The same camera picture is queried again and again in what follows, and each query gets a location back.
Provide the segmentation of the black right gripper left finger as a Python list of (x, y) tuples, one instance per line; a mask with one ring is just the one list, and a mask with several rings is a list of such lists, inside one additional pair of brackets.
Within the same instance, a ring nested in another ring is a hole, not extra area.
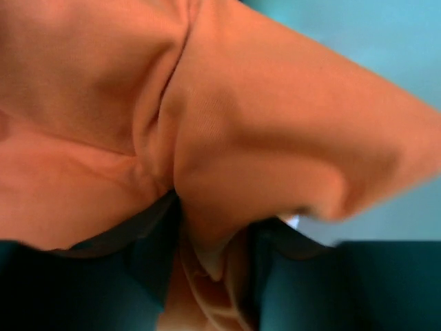
[(1, 242), (2, 330), (154, 330), (167, 299), (181, 209), (170, 191), (67, 250)]

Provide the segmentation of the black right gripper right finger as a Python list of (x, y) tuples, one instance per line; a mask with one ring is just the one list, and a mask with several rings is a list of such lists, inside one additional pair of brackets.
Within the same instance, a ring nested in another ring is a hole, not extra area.
[(440, 243), (321, 245), (279, 220), (249, 228), (259, 330), (439, 330)]

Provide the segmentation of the orange t shirt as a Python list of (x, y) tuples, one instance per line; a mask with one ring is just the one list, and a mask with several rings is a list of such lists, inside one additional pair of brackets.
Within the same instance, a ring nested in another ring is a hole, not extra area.
[(440, 115), (239, 1), (1, 2), (1, 242), (67, 250), (170, 191), (154, 330), (259, 330), (249, 228), (440, 173)]

